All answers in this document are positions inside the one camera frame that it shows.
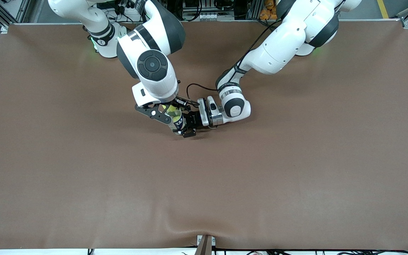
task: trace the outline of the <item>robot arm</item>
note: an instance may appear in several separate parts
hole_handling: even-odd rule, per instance
[[[194,102],[178,97],[178,81],[166,57],[183,47],[182,24],[157,0],[138,0],[135,7],[139,13],[145,11],[149,21],[119,38],[117,45],[120,62],[140,81],[132,87],[135,109],[167,124],[177,135],[194,136],[202,126],[199,112],[191,111]]]
[[[308,55],[335,36],[339,27],[338,12],[350,11],[361,0],[280,0],[277,15],[282,23],[261,43],[249,51],[217,80],[221,106],[213,97],[200,98],[207,108],[204,126],[217,126],[247,118],[251,105],[240,88],[240,79],[254,68],[262,74],[275,74],[295,56]]]
[[[50,8],[58,15],[67,19],[75,19],[84,25],[94,42],[96,50],[106,58],[117,56],[118,38],[127,34],[127,28],[118,23],[110,22],[105,13],[93,7],[96,3],[109,0],[48,0]],[[139,27],[138,33],[145,35],[145,42],[153,49],[161,50],[169,55],[180,50],[185,40],[182,25],[156,0],[137,0],[134,3],[138,13],[147,14],[149,21]]]

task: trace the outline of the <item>cable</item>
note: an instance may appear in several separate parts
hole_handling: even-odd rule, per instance
[[[199,84],[197,84],[197,83],[190,83],[190,84],[188,84],[188,86],[187,86],[187,97],[188,97],[189,100],[191,100],[191,98],[190,98],[190,95],[188,94],[188,88],[189,88],[191,85],[195,85],[195,86],[198,86],[198,87],[201,87],[201,88],[203,88],[203,89],[210,90],[210,91],[218,91],[217,89],[211,89],[211,88],[209,88],[209,87],[204,87],[204,86],[199,85]]]
[[[231,6],[229,6],[228,8],[225,8],[223,5],[218,6],[217,2],[219,2],[219,0],[214,0],[214,6],[215,8],[217,8],[218,10],[222,10],[222,11],[226,11],[226,10],[232,10],[234,9],[234,2]]]
[[[118,8],[116,5],[112,5],[110,2],[107,2],[107,3],[108,3],[111,7],[113,7],[115,11],[116,11],[116,10],[119,11],[119,8]],[[128,20],[130,20],[132,23],[134,23],[134,21],[133,21],[132,19],[130,19],[129,16],[125,15],[125,14],[122,13],[121,11],[119,11],[119,13],[120,13],[121,16],[125,16],[125,17],[127,18],[126,22],[127,22]]]
[[[201,15],[201,12],[203,10],[203,2],[201,0],[198,0],[198,1],[199,1],[199,4],[196,5],[196,15],[194,16],[193,19],[191,19],[189,21],[194,21],[195,19],[197,19]]]
[[[338,255],[379,255],[381,253],[384,252],[400,252],[400,253],[407,253],[408,254],[408,250],[376,250],[376,252],[372,252],[372,250],[354,250],[352,251],[353,253],[349,253],[349,252],[340,252],[338,253]]]
[[[258,18],[249,18],[248,20],[258,21],[259,23],[263,24],[263,25],[266,26],[266,27],[269,26],[269,24],[267,23],[267,21],[264,22],[264,21],[261,21],[261,20],[258,19]],[[273,30],[276,29],[276,28],[278,28],[278,27],[277,27],[277,26],[272,26],[272,27],[270,28],[270,30],[273,31]]]
[[[105,10],[104,11],[105,16],[107,16],[108,19],[113,19],[114,21],[116,21],[118,19],[118,16],[114,16],[113,14],[110,13],[109,10]]]
[[[177,16],[177,18],[180,20],[180,21],[183,21],[183,16],[182,15],[179,15],[178,14],[178,4],[179,4],[179,2],[180,2],[181,0],[176,0],[176,3],[175,3],[175,5],[174,5],[174,10],[175,10],[175,14],[176,14],[176,16]]]
[[[278,22],[280,22],[280,20],[273,22],[266,29],[264,29],[264,31],[262,31],[262,33],[256,38],[256,40],[253,42],[253,44],[250,46],[250,48],[248,48],[248,50],[245,52],[245,54],[243,54],[243,56],[238,60],[237,68],[240,68],[240,65],[242,64],[243,59],[246,57],[248,52],[251,51],[251,49],[254,47],[254,45],[257,43],[257,41],[259,41],[259,39],[261,39],[261,37],[265,34],[265,32],[267,32],[267,30],[269,30],[274,24],[276,24]],[[229,79],[228,82],[230,82],[234,78],[235,74],[236,74],[236,72],[233,73],[233,75],[231,76],[231,79]]]

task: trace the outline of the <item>yellow floor line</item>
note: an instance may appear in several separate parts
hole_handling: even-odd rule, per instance
[[[377,4],[379,5],[380,13],[382,14],[382,18],[388,19],[387,9],[385,8],[384,0],[377,0]]]

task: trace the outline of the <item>orange object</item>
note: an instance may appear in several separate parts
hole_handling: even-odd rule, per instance
[[[275,2],[273,0],[264,0],[265,8],[271,10],[275,7]]]
[[[263,9],[261,13],[259,14],[259,19],[266,21],[269,18],[270,18],[270,10]]]

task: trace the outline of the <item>brown table surface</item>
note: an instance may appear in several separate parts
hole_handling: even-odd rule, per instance
[[[264,29],[184,27],[170,56],[181,95],[212,87]],[[191,139],[137,113],[135,83],[81,26],[0,36],[0,248],[184,247],[212,234],[221,248],[408,249],[400,22],[342,22],[278,74],[250,71],[251,117]]]

